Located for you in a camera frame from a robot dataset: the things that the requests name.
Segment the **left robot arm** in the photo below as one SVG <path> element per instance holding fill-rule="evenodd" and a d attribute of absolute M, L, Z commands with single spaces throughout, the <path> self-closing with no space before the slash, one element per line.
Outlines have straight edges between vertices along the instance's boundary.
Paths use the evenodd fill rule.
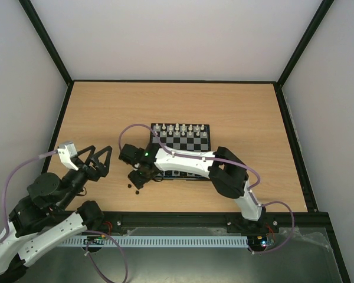
<path fill-rule="evenodd" d="M 88 200 L 65 219 L 57 217 L 72 200 L 81 196 L 88 181 L 96 182 L 109 172 L 112 147 L 94 146 L 77 151 L 73 142 L 34 157 L 41 160 L 54 154 L 68 172 L 39 175 L 27 187 L 10 213 L 4 213 L 5 227 L 0 234 L 0 282 L 15 282 L 48 251 L 71 236 L 95 230 L 103 223 L 104 213 L 97 202 Z"/>

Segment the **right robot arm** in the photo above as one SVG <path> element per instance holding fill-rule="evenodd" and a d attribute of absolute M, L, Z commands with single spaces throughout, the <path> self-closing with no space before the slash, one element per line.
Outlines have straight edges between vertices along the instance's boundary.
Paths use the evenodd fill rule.
<path fill-rule="evenodd" d="M 209 179 L 221 196 L 235 201 L 249 229 L 258 231 L 266 224 L 263 207 L 250 192 L 248 172 L 251 169 L 226 147 L 214 152 L 192 152 L 155 143 L 145 149 L 125 144 L 119 160 L 132 166 L 128 179 L 138 189 L 167 171 L 200 175 Z"/>

